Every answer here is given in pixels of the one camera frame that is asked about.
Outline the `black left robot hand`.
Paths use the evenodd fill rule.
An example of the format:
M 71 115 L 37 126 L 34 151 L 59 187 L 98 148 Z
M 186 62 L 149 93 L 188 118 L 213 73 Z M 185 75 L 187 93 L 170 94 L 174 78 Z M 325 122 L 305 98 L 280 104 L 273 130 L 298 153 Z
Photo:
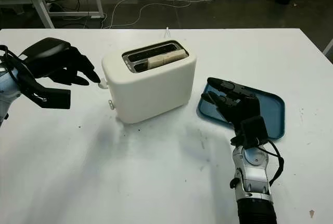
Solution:
M 76 47 L 61 39 L 47 37 L 26 48 L 19 58 L 35 78 L 48 77 L 65 85 L 100 83 L 93 64 Z

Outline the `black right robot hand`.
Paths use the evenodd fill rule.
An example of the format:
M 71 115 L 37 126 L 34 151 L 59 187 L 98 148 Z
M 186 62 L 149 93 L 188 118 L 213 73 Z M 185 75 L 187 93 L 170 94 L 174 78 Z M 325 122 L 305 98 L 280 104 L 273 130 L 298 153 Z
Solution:
M 209 77 L 207 83 L 224 95 L 208 91 L 201 94 L 201 99 L 214 105 L 218 113 L 233 124 L 235 133 L 240 132 L 242 121 L 260 115 L 258 98 L 243 85 L 213 77 Z

